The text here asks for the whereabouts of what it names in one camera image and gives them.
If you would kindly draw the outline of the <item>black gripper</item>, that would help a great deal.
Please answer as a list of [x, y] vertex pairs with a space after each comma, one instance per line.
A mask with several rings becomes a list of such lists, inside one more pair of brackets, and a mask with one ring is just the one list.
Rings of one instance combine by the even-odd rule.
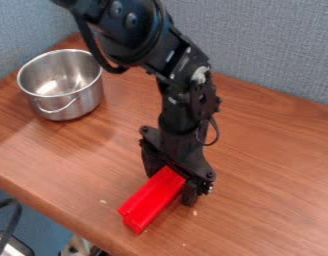
[[182, 189], [182, 204], [193, 207], [198, 198], [209, 194], [217, 180], [203, 153], [209, 125], [203, 124], [186, 134], [143, 126], [140, 128], [142, 160], [148, 177], [164, 167], [171, 167], [189, 180]]

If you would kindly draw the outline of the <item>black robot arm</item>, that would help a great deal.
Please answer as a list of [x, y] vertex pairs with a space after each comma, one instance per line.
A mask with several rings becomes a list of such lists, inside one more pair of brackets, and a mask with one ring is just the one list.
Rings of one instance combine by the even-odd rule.
[[217, 172], [203, 148], [222, 98], [209, 56], [177, 28], [162, 0], [51, 0], [76, 21], [87, 48], [114, 74], [142, 67], [156, 77], [162, 113], [156, 128], [140, 128], [144, 169], [155, 176], [170, 167], [186, 178], [182, 203], [211, 192]]

